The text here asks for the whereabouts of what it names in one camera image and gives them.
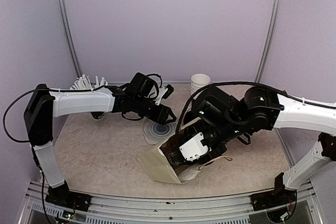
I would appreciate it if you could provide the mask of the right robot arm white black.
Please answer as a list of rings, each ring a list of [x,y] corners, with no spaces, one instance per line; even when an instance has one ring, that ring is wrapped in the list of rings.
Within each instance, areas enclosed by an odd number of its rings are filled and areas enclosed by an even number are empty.
[[[335,104],[306,100],[273,87],[249,82],[242,99],[222,90],[223,83],[199,88],[182,114],[200,118],[182,131],[178,146],[169,153],[172,165],[206,164],[226,151],[233,139],[250,144],[260,130],[294,128],[319,132],[313,148],[291,169],[275,179],[269,192],[273,205],[297,190],[318,169],[335,161]]]

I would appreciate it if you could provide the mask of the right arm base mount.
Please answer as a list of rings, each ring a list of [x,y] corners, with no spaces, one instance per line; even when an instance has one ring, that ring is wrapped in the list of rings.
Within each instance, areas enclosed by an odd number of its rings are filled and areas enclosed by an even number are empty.
[[[297,192],[284,190],[275,193],[273,190],[263,193],[256,193],[250,196],[250,200],[254,211],[274,208],[294,202],[297,199]]]

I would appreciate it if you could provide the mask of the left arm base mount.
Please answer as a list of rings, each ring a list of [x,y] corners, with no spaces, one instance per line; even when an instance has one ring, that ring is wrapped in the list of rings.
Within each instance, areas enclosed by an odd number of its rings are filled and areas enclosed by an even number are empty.
[[[91,202],[91,196],[88,194],[76,193],[68,191],[65,194],[56,195],[49,192],[45,198],[47,203],[54,204],[74,211],[88,212]]]

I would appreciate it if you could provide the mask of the cream paper bag with handles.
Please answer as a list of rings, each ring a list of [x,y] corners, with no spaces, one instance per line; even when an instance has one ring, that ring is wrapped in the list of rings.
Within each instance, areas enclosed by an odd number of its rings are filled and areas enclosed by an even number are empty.
[[[227,161],[232,160],[231,157],[224,154],[219,157],[209,157],[206,154],[193,164],[172,165],[168,161],[169,152],[177,149],[179,145],[184,144],[190,138],[184,137],[182,134],[173,135],[138,157],[139,163],[151,180],[168,184],[185,184],[193,180],[206,165],[222,158]]]

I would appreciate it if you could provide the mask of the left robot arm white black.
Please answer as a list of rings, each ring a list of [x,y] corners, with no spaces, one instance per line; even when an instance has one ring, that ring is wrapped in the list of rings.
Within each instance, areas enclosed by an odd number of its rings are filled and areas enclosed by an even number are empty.
[[[135,114],[133,121],[148,119],[159,125],[176,121],[172,109],[162,101],[167,99],[174,88],[164,85],[157,73],[142,74],[137,72],[132,80],[121,86],[110,85],[104,77],[90,78],[82,75],[69,89],[50,88],[39,84],[35,89],[16,98],[5,110],[2,124],[5,134],[16,143],[24,140],[14,138],[7,129],[6,119],[9,110],[23,97],[30,100],[24,111],[26,140],[30,144],[35,163],[43,178],[48,183],[53,197],[66,206],[73,201],[73,193],[68,189],[54,151],[54,122],[58,118],[68,119],[78,114],[91,114],[95,120],[102,120],[106,114],[119,114],[131,121],[127,114]]]

